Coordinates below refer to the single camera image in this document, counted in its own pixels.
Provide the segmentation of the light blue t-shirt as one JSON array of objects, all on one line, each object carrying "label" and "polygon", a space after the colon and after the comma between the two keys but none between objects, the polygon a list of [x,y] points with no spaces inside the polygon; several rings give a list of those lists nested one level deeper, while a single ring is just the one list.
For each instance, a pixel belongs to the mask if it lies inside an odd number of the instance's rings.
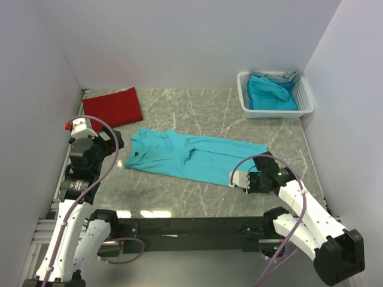
[{"label": "light blue t-shirt", "polygon": [[243,159],[268,150],[266,145],[209,136],[139,129],[131,140],[124,167],[197,182],[229,185],[229,176]]}]

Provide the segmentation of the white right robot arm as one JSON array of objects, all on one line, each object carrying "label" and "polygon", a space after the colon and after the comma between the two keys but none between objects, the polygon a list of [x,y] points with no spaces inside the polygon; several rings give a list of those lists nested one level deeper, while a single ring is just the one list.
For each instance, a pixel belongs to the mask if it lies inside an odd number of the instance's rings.
[{"label": "white right robot arm", "polygon": [[283,168],[270,153],[253,156],[255,172],[236,172],[235,185],[250,193],[275,193],[295,212],[283,207],[265,212],[263,233],[271,239],[282,236],[304,252],[319,278],[334,286],[365,269],[364,240],[356,230],[347,229],[317,202],[299,176]]}]

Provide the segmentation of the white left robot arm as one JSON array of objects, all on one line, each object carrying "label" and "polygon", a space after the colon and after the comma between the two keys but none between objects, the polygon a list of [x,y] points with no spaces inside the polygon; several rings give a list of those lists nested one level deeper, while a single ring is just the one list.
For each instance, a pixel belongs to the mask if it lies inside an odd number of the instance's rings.
[{"label": "white left robot arm", "polygon": [[121,133],[105,126],[102,138],[93,129],[74,124],[69,140],[69,164],[60,184],[57,220],[44,259],[33,279],[23,286],[85,286],[89,264],[105,240],[120,232],[113,210],[92,212],[105,157],[124,147]]}]

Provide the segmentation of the folded red t-shirt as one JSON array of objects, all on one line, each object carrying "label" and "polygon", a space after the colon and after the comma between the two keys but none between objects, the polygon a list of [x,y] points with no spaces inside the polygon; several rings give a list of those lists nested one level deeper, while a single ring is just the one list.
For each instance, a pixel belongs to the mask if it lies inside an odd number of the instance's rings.
[{"label": "folded red t-shirt", "polygon": [[84,99],[83,111],[85,115],[97,117],[112,128],[143,120],[134,87],[112,94]]}]

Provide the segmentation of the blue t-shirt in basket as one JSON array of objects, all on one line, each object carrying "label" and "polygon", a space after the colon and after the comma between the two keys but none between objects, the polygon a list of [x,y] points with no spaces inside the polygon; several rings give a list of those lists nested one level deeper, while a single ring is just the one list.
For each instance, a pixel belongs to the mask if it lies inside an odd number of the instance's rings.
[{"label": "blue t-shirt in basket", "polygon": [[268,111],[298,111],[293,96],[294,82],[281,83],[251,75],[247,81],[249,108]]}]

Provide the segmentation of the white plastic laundry basket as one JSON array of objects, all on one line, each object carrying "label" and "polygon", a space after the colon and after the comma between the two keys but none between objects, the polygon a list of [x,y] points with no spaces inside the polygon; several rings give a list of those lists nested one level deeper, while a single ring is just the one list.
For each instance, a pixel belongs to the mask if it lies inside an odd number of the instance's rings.
[{"label": "white plastic laundry basket", "polygon": [[276,111],[276,110],[254,110],[249,109],[249,97],[247,92],[247,81],[249,72],[240,72],[237,74],[238,98],[241,108],[244,112],[244,117],[248,119],[299,119],[300,117],[310,114],[314,111],[314,99],[312,92],[303,76],[297,86],[297,92],[294,95],[298,106],[297,111]]}]

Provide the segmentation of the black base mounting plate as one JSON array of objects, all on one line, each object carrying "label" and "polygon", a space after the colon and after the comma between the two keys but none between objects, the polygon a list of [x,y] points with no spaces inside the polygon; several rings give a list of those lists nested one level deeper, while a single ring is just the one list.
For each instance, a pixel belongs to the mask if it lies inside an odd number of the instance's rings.
[{"label": "black base mounting plate", "polygon": [[130,218],[119,220],[110,239],[136,238],[147,252],[241,250],[258,252],[261,240],[282,240],[261,216]]}]

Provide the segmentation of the grey t-shirt in basket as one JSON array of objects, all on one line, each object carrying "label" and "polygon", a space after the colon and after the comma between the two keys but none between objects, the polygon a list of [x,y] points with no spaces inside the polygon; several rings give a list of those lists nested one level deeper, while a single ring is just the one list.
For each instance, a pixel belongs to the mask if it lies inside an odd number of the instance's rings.
[{"label": "grey t-shirt in basket", "polygon": [[300,81],[302,72],[300,70],[293,70],[287,72],[259,72],[252,71],[251,75],[257,77],[265,77],[271,81],[276,81],[278,83],[297,83]]}]

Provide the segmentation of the aluminium frame rail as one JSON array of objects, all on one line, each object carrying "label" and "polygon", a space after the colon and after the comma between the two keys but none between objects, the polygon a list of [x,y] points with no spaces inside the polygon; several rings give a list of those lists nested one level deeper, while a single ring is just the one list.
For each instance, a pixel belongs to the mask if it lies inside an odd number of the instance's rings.
[{"label": "aluminium frame rail", "polygon": [[[244,237],[250,235],[256,240],[260,239],[280,239],[287,237],[287,234],[294,227],[298,217],[293,217],[291,214],[284,213],[288,217],[288,224],[282,226],[287,228],[287,231],[277,232],[273,221],[266,217],[227,217],[227,218],[119,218],[118,223],[115,219],[111,223],[110,235],[107,239],[135,237],[144,238],[154,236],[179,237],[179,236],[210,236],[223,238],[223,236]],[[299,224],[296,235],[299,230],[309,231],[314,236],[314,227],[324,227],[324,231],[329,231],[330,228],[340,228],[341,224],[336,218],[330,215],[325,216],[326,220],[314,220],[313,227],[309,227],[309,218]],[[48,244],[53,235],[56,221],[53,219],[41,219],[38,221],[35,234],[32,241],[40,244]]]}]

